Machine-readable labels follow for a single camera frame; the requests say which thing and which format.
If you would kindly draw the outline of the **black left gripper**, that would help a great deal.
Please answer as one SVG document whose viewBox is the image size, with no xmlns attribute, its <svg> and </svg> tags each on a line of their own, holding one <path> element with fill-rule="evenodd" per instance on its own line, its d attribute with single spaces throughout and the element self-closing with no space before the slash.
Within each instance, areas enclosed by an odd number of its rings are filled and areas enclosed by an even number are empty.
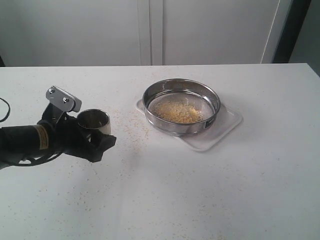
<svg viewBox="0 0 320 240">
<path fill-rule="evenodd" d="M 113 135 L 80 126 L 77 118 L 51 103 L 45 108 L 38 124 L 46 127 L 49 134 L 49 148 L 42 160 L 54 160 L 66 154 L 91 163 L 100 162 L 104 152 L 114 147 L 117 140 Z"/>
</svg>

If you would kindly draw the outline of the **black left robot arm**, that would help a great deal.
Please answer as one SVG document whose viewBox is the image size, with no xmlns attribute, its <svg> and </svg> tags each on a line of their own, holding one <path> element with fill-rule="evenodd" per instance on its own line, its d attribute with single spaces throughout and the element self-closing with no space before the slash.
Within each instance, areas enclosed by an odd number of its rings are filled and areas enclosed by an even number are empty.
<svg viewBox="0 0 320 240">
<path fill-rule="evenodd" d="M 49 104 L 35 125 L 7 126 L 0 129 L 0 167 L 34 167 L 65 154 L 91 163 L 102 160 L 103 154 L 116 144 L 117 138 L 108 127 L 108 114 L 89 109 L 91 117 L 81 112 L 70 116 Z"/>
</svg>

